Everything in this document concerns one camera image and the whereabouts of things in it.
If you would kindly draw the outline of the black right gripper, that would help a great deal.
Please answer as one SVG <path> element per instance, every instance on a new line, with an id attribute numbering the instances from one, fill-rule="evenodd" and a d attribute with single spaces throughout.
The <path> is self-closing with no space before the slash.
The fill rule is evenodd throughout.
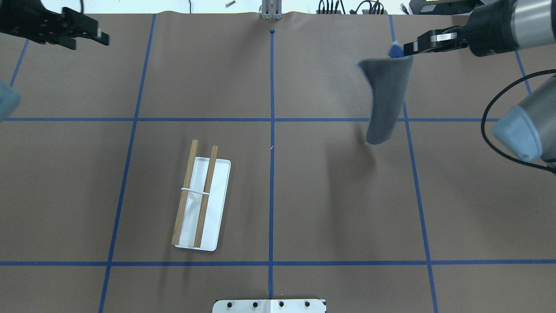
<path id="1" fill-rule="evenodd" d="M 404 55 L 447 52 L 467 47 L 478 57 L 516 51 L 519 45 L 512 29 L 515 5 L 516 0 L 497 0 L 479 6 L 471 12 L 464 26 L 428 30 L 416 41 L 404 44 Z"/>

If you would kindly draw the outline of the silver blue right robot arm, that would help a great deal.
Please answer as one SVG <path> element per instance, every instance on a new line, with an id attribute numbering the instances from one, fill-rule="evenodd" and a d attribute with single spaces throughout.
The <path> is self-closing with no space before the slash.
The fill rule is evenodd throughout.
<path id="1" fill-rule="evenodd" d="M 485 107 L 480 131 L 485 143 L 512 162 L 555 172 L 555 2 L 493 0 L 472 10 L 464 24 L 427 30 L 404 45 L 405 55 L 467 48 L 478 57 L 514 53 L 521 77 Z M 487 134 L 494 105 L 524 84 L 528 95 Z"/>

